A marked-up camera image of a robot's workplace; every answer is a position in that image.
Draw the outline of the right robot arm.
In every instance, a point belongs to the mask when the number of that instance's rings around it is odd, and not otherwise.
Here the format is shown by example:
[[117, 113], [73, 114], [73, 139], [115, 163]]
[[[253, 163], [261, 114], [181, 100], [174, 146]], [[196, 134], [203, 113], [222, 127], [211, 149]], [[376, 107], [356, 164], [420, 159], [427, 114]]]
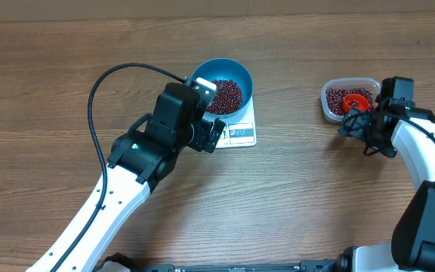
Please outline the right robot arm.
[[373, 111], [351, 108], [341, 121], [339, 133], [364, 142], [365, 155], [401, 155], [415, 195], [389, 243], [350, 247], [333, 271], [435, 271], [435, 115], [413, 93], [412, 79], [386, 78]]

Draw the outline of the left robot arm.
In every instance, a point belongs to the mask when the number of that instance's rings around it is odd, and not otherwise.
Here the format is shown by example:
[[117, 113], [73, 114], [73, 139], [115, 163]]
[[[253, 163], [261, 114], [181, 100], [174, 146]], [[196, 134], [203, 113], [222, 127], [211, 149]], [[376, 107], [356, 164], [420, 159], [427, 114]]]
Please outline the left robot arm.
[[183, 148], [212, 153], [224, 122], [204, 119], [217, 87], [202, 78], [171, 82], [152, 113], [113, 143], [94, 190], [31, 271], [91, 271], [121, 226], [175, 167]]

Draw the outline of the red scoop with blue handle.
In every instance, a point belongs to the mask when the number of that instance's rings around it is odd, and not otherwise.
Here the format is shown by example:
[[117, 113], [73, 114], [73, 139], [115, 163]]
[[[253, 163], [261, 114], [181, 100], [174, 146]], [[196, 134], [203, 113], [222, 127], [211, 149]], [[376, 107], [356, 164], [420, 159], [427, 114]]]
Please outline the red scoop with blue handle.
[[344, 96], [342, 108], [345, 113], [355, 108], [358, 111], [366, 111], [370, 106], [368, 99], [361, 94], [347, 94]]

